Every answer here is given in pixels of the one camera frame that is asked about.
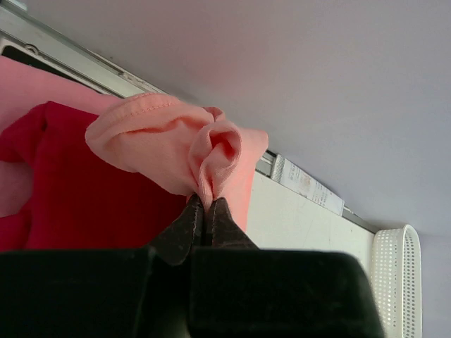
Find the salmon pink t shirt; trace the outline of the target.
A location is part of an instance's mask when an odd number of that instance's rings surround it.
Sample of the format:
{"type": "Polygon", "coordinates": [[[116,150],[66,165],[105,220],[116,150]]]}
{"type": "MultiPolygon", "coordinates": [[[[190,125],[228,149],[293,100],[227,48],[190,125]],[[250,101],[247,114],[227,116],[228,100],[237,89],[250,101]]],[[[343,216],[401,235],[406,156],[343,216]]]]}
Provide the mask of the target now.
{"type": "Polygon", "coordinates": [[[247,226],[253,177],[268,147],[263,130],[238,127],[215,107],[167,94],[139,94],[102,113],[86,130],[94,154],[140,173],[172,194],[197,194],[205,209],[224,198],[233,220],[247,226]]]}

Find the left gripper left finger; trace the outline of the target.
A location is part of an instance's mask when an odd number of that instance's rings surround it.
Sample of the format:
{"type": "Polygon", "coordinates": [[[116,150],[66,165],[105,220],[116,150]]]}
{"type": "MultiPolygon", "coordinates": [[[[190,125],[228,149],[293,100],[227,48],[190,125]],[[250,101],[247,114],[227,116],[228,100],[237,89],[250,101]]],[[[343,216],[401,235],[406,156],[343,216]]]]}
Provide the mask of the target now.
{"type": "Polygon", "coordinates": [[[194,245],[202,242],[204,207],[194,194],[180,216],[150,241],[158,257],[171,266],[184,263],[194,245]]]}

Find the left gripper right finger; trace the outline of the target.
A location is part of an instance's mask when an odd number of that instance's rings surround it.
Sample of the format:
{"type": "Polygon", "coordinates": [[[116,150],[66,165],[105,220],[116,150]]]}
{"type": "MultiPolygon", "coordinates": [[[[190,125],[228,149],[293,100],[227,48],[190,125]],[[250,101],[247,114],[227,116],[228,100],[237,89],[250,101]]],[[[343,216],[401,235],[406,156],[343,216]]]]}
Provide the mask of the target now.
{"type": "Polygon", "coordinates": [[[258,249],[233,220],[225,198],[215,200],[206,215],[206,245],[222,249],[258,249]]]}

